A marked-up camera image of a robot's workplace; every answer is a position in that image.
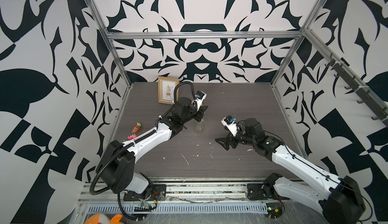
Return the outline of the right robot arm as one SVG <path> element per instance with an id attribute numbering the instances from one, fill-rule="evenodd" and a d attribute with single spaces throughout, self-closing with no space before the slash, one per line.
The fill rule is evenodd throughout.
<path id="1" fill-rule="evenodd" d="M 255 118 L 237 122 L 228 115 L 221 123 L 228 134 L 217 138 L 216 142 L 225 150 L 235 149 L 239 144 L 252 146 L 256 153 L 304 181 L 303 185 L 298 184 L 273 173 L 266 182 L 278 196 L 316 210 L 330 224 L 362 222 L 366 206 L 359 185 L 353 178 L 339 177 L 311 163 L 292 151 L 277 135 L 264 131 Z"/>

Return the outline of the clear glass bottle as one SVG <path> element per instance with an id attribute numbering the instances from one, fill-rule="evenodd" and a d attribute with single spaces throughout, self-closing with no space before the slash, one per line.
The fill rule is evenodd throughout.
<path id="1" fill-rule="evenodd" d="M 194 121 L 194 132 L 197 134 L 202 134 L 205 130 L 205 120 L 201 119 L 199 122 Z"/>

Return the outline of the right circuit board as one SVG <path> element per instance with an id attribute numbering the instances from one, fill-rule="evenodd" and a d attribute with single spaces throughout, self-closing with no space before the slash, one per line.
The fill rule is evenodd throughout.
<path id="1" fill-rule="evenodd" d="M 285 213 L 285 206 L 282 202 L 269 203 L 267 205 L 267 215 L 266 217 L 272 220 L 279 219 Z"/>

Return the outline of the black wall hook rack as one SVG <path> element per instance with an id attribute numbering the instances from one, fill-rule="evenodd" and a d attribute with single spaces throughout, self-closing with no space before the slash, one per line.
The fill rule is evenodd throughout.
<path id="1" fill-rule="evenodd" d="M 359 97 L 358 104 L 365 104 L 375 114 L 372 120 L 381 121 L 388 127 L 388 105 L 345 62 L 331 59 L 325 67 L 331 67 L 336 72 L 334 77 L 347 84 L 345 89 Z"/>

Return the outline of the orange plush toy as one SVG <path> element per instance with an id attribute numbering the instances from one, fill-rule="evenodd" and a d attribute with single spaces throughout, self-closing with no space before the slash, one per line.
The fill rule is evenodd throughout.
<path id="1" fill-rule="evenodd" d="M 112 218 L 107 217 L 103 213 L 94 214 L 91 217 L 89 217 L 84 224 L 123 224 L 121 222 L 121 219 L 123 218 L 123 215 L 117 214 L 113 216 Z"/>

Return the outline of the left circuit board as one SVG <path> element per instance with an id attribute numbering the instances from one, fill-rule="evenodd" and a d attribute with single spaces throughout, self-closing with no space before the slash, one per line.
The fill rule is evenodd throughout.
<path id="1" fill-rule="evenodd" d="M 149 203 L 142 202 L 139 206 L 133 208 L 133 212 L 151 212 L 157 208 L 157 202 L 154 202 L 154 205 Z"/>

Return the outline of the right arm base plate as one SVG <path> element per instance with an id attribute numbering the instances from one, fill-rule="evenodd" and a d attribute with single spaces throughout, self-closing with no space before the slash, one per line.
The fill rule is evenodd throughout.
<path id="1" fill-rule="evenodd" d="M 247 198 L 256 200 L 280 200 L 281 197 L 270 184 L 247 184 Z"/>

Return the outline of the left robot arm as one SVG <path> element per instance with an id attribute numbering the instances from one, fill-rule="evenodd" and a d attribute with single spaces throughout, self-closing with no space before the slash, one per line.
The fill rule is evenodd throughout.
<path id="1" fill-rule="evenodd" d="M 179 98 L 149 131 L 122 143 L 117 140 L 111 142 L 96 167 L 90 194 L 99 195 L 111 190 L 115 194 L 130 191 L 149 196 L 152 182 L 144 174 L 134 172 L 135 164 L 156 146 L 178 135 L 187 122 L 193 119 L 200 122 L 208 108 L 203 105 L 206 96 L 204 92 L 198 91 L 193 100 Z"/>

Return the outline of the circuit board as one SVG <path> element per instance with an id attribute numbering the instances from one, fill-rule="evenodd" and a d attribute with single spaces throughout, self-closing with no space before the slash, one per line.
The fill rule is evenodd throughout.
<path id="1" fill-rule="evenodd" d="M 266 217 L 272 220 L 279 219 L 285 213 L 285 206 L 282 202 L 269 203 L 267 205 L 267 215 Z"/>
<path id="2" fill-rule="evenodd" d="M 149 203 L 142 202 L 139 206 L 133 208 L 133 212 L 151 212 L 157 208 L 157 202 L 154 202 L 154 205 Z"/>

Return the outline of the wooden picture frame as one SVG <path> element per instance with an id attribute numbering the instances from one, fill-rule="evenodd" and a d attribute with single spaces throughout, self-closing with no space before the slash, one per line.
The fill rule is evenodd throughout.
<path id="1" fill-rule="evenodd" d="M 179 79 L 171 77 L 158 77 L 158 102 L 161 104 L 174 103 L 174 90 L 179 84 Z"/>

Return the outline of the aluminium mounting rail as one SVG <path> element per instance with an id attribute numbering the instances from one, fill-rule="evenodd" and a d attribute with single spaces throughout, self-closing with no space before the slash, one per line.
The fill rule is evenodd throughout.
<path id="1" fill-rule="evenodd" d="M 261 184 L 264 179 L 152 179 L 155 187 L 165 186 L 161 201 L 211 202 L 247 200 L 248 184 Z"/>

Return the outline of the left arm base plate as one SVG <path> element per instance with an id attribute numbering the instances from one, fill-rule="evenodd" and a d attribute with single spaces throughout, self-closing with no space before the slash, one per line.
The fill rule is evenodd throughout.
<path id="1" fill-rule="evenodd" d="M 141 194 L 127 191 L 124 194 L 124 201 L 159 201 L 165 200 L 167 186 L 165 184 L 149 185 Z"/>

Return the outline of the colourful toy keychain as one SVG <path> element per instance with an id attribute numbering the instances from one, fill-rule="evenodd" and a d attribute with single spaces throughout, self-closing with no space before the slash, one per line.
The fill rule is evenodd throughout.
<path id="1" fill-rule="evenodd" d="M 141 130 L 141 123 L 137 122 L 134 126 L 133 130 L 131 131 L 131 134 L 127 137 L 127 140 L 132 140 L 137 138 L 137 133 Z"/>

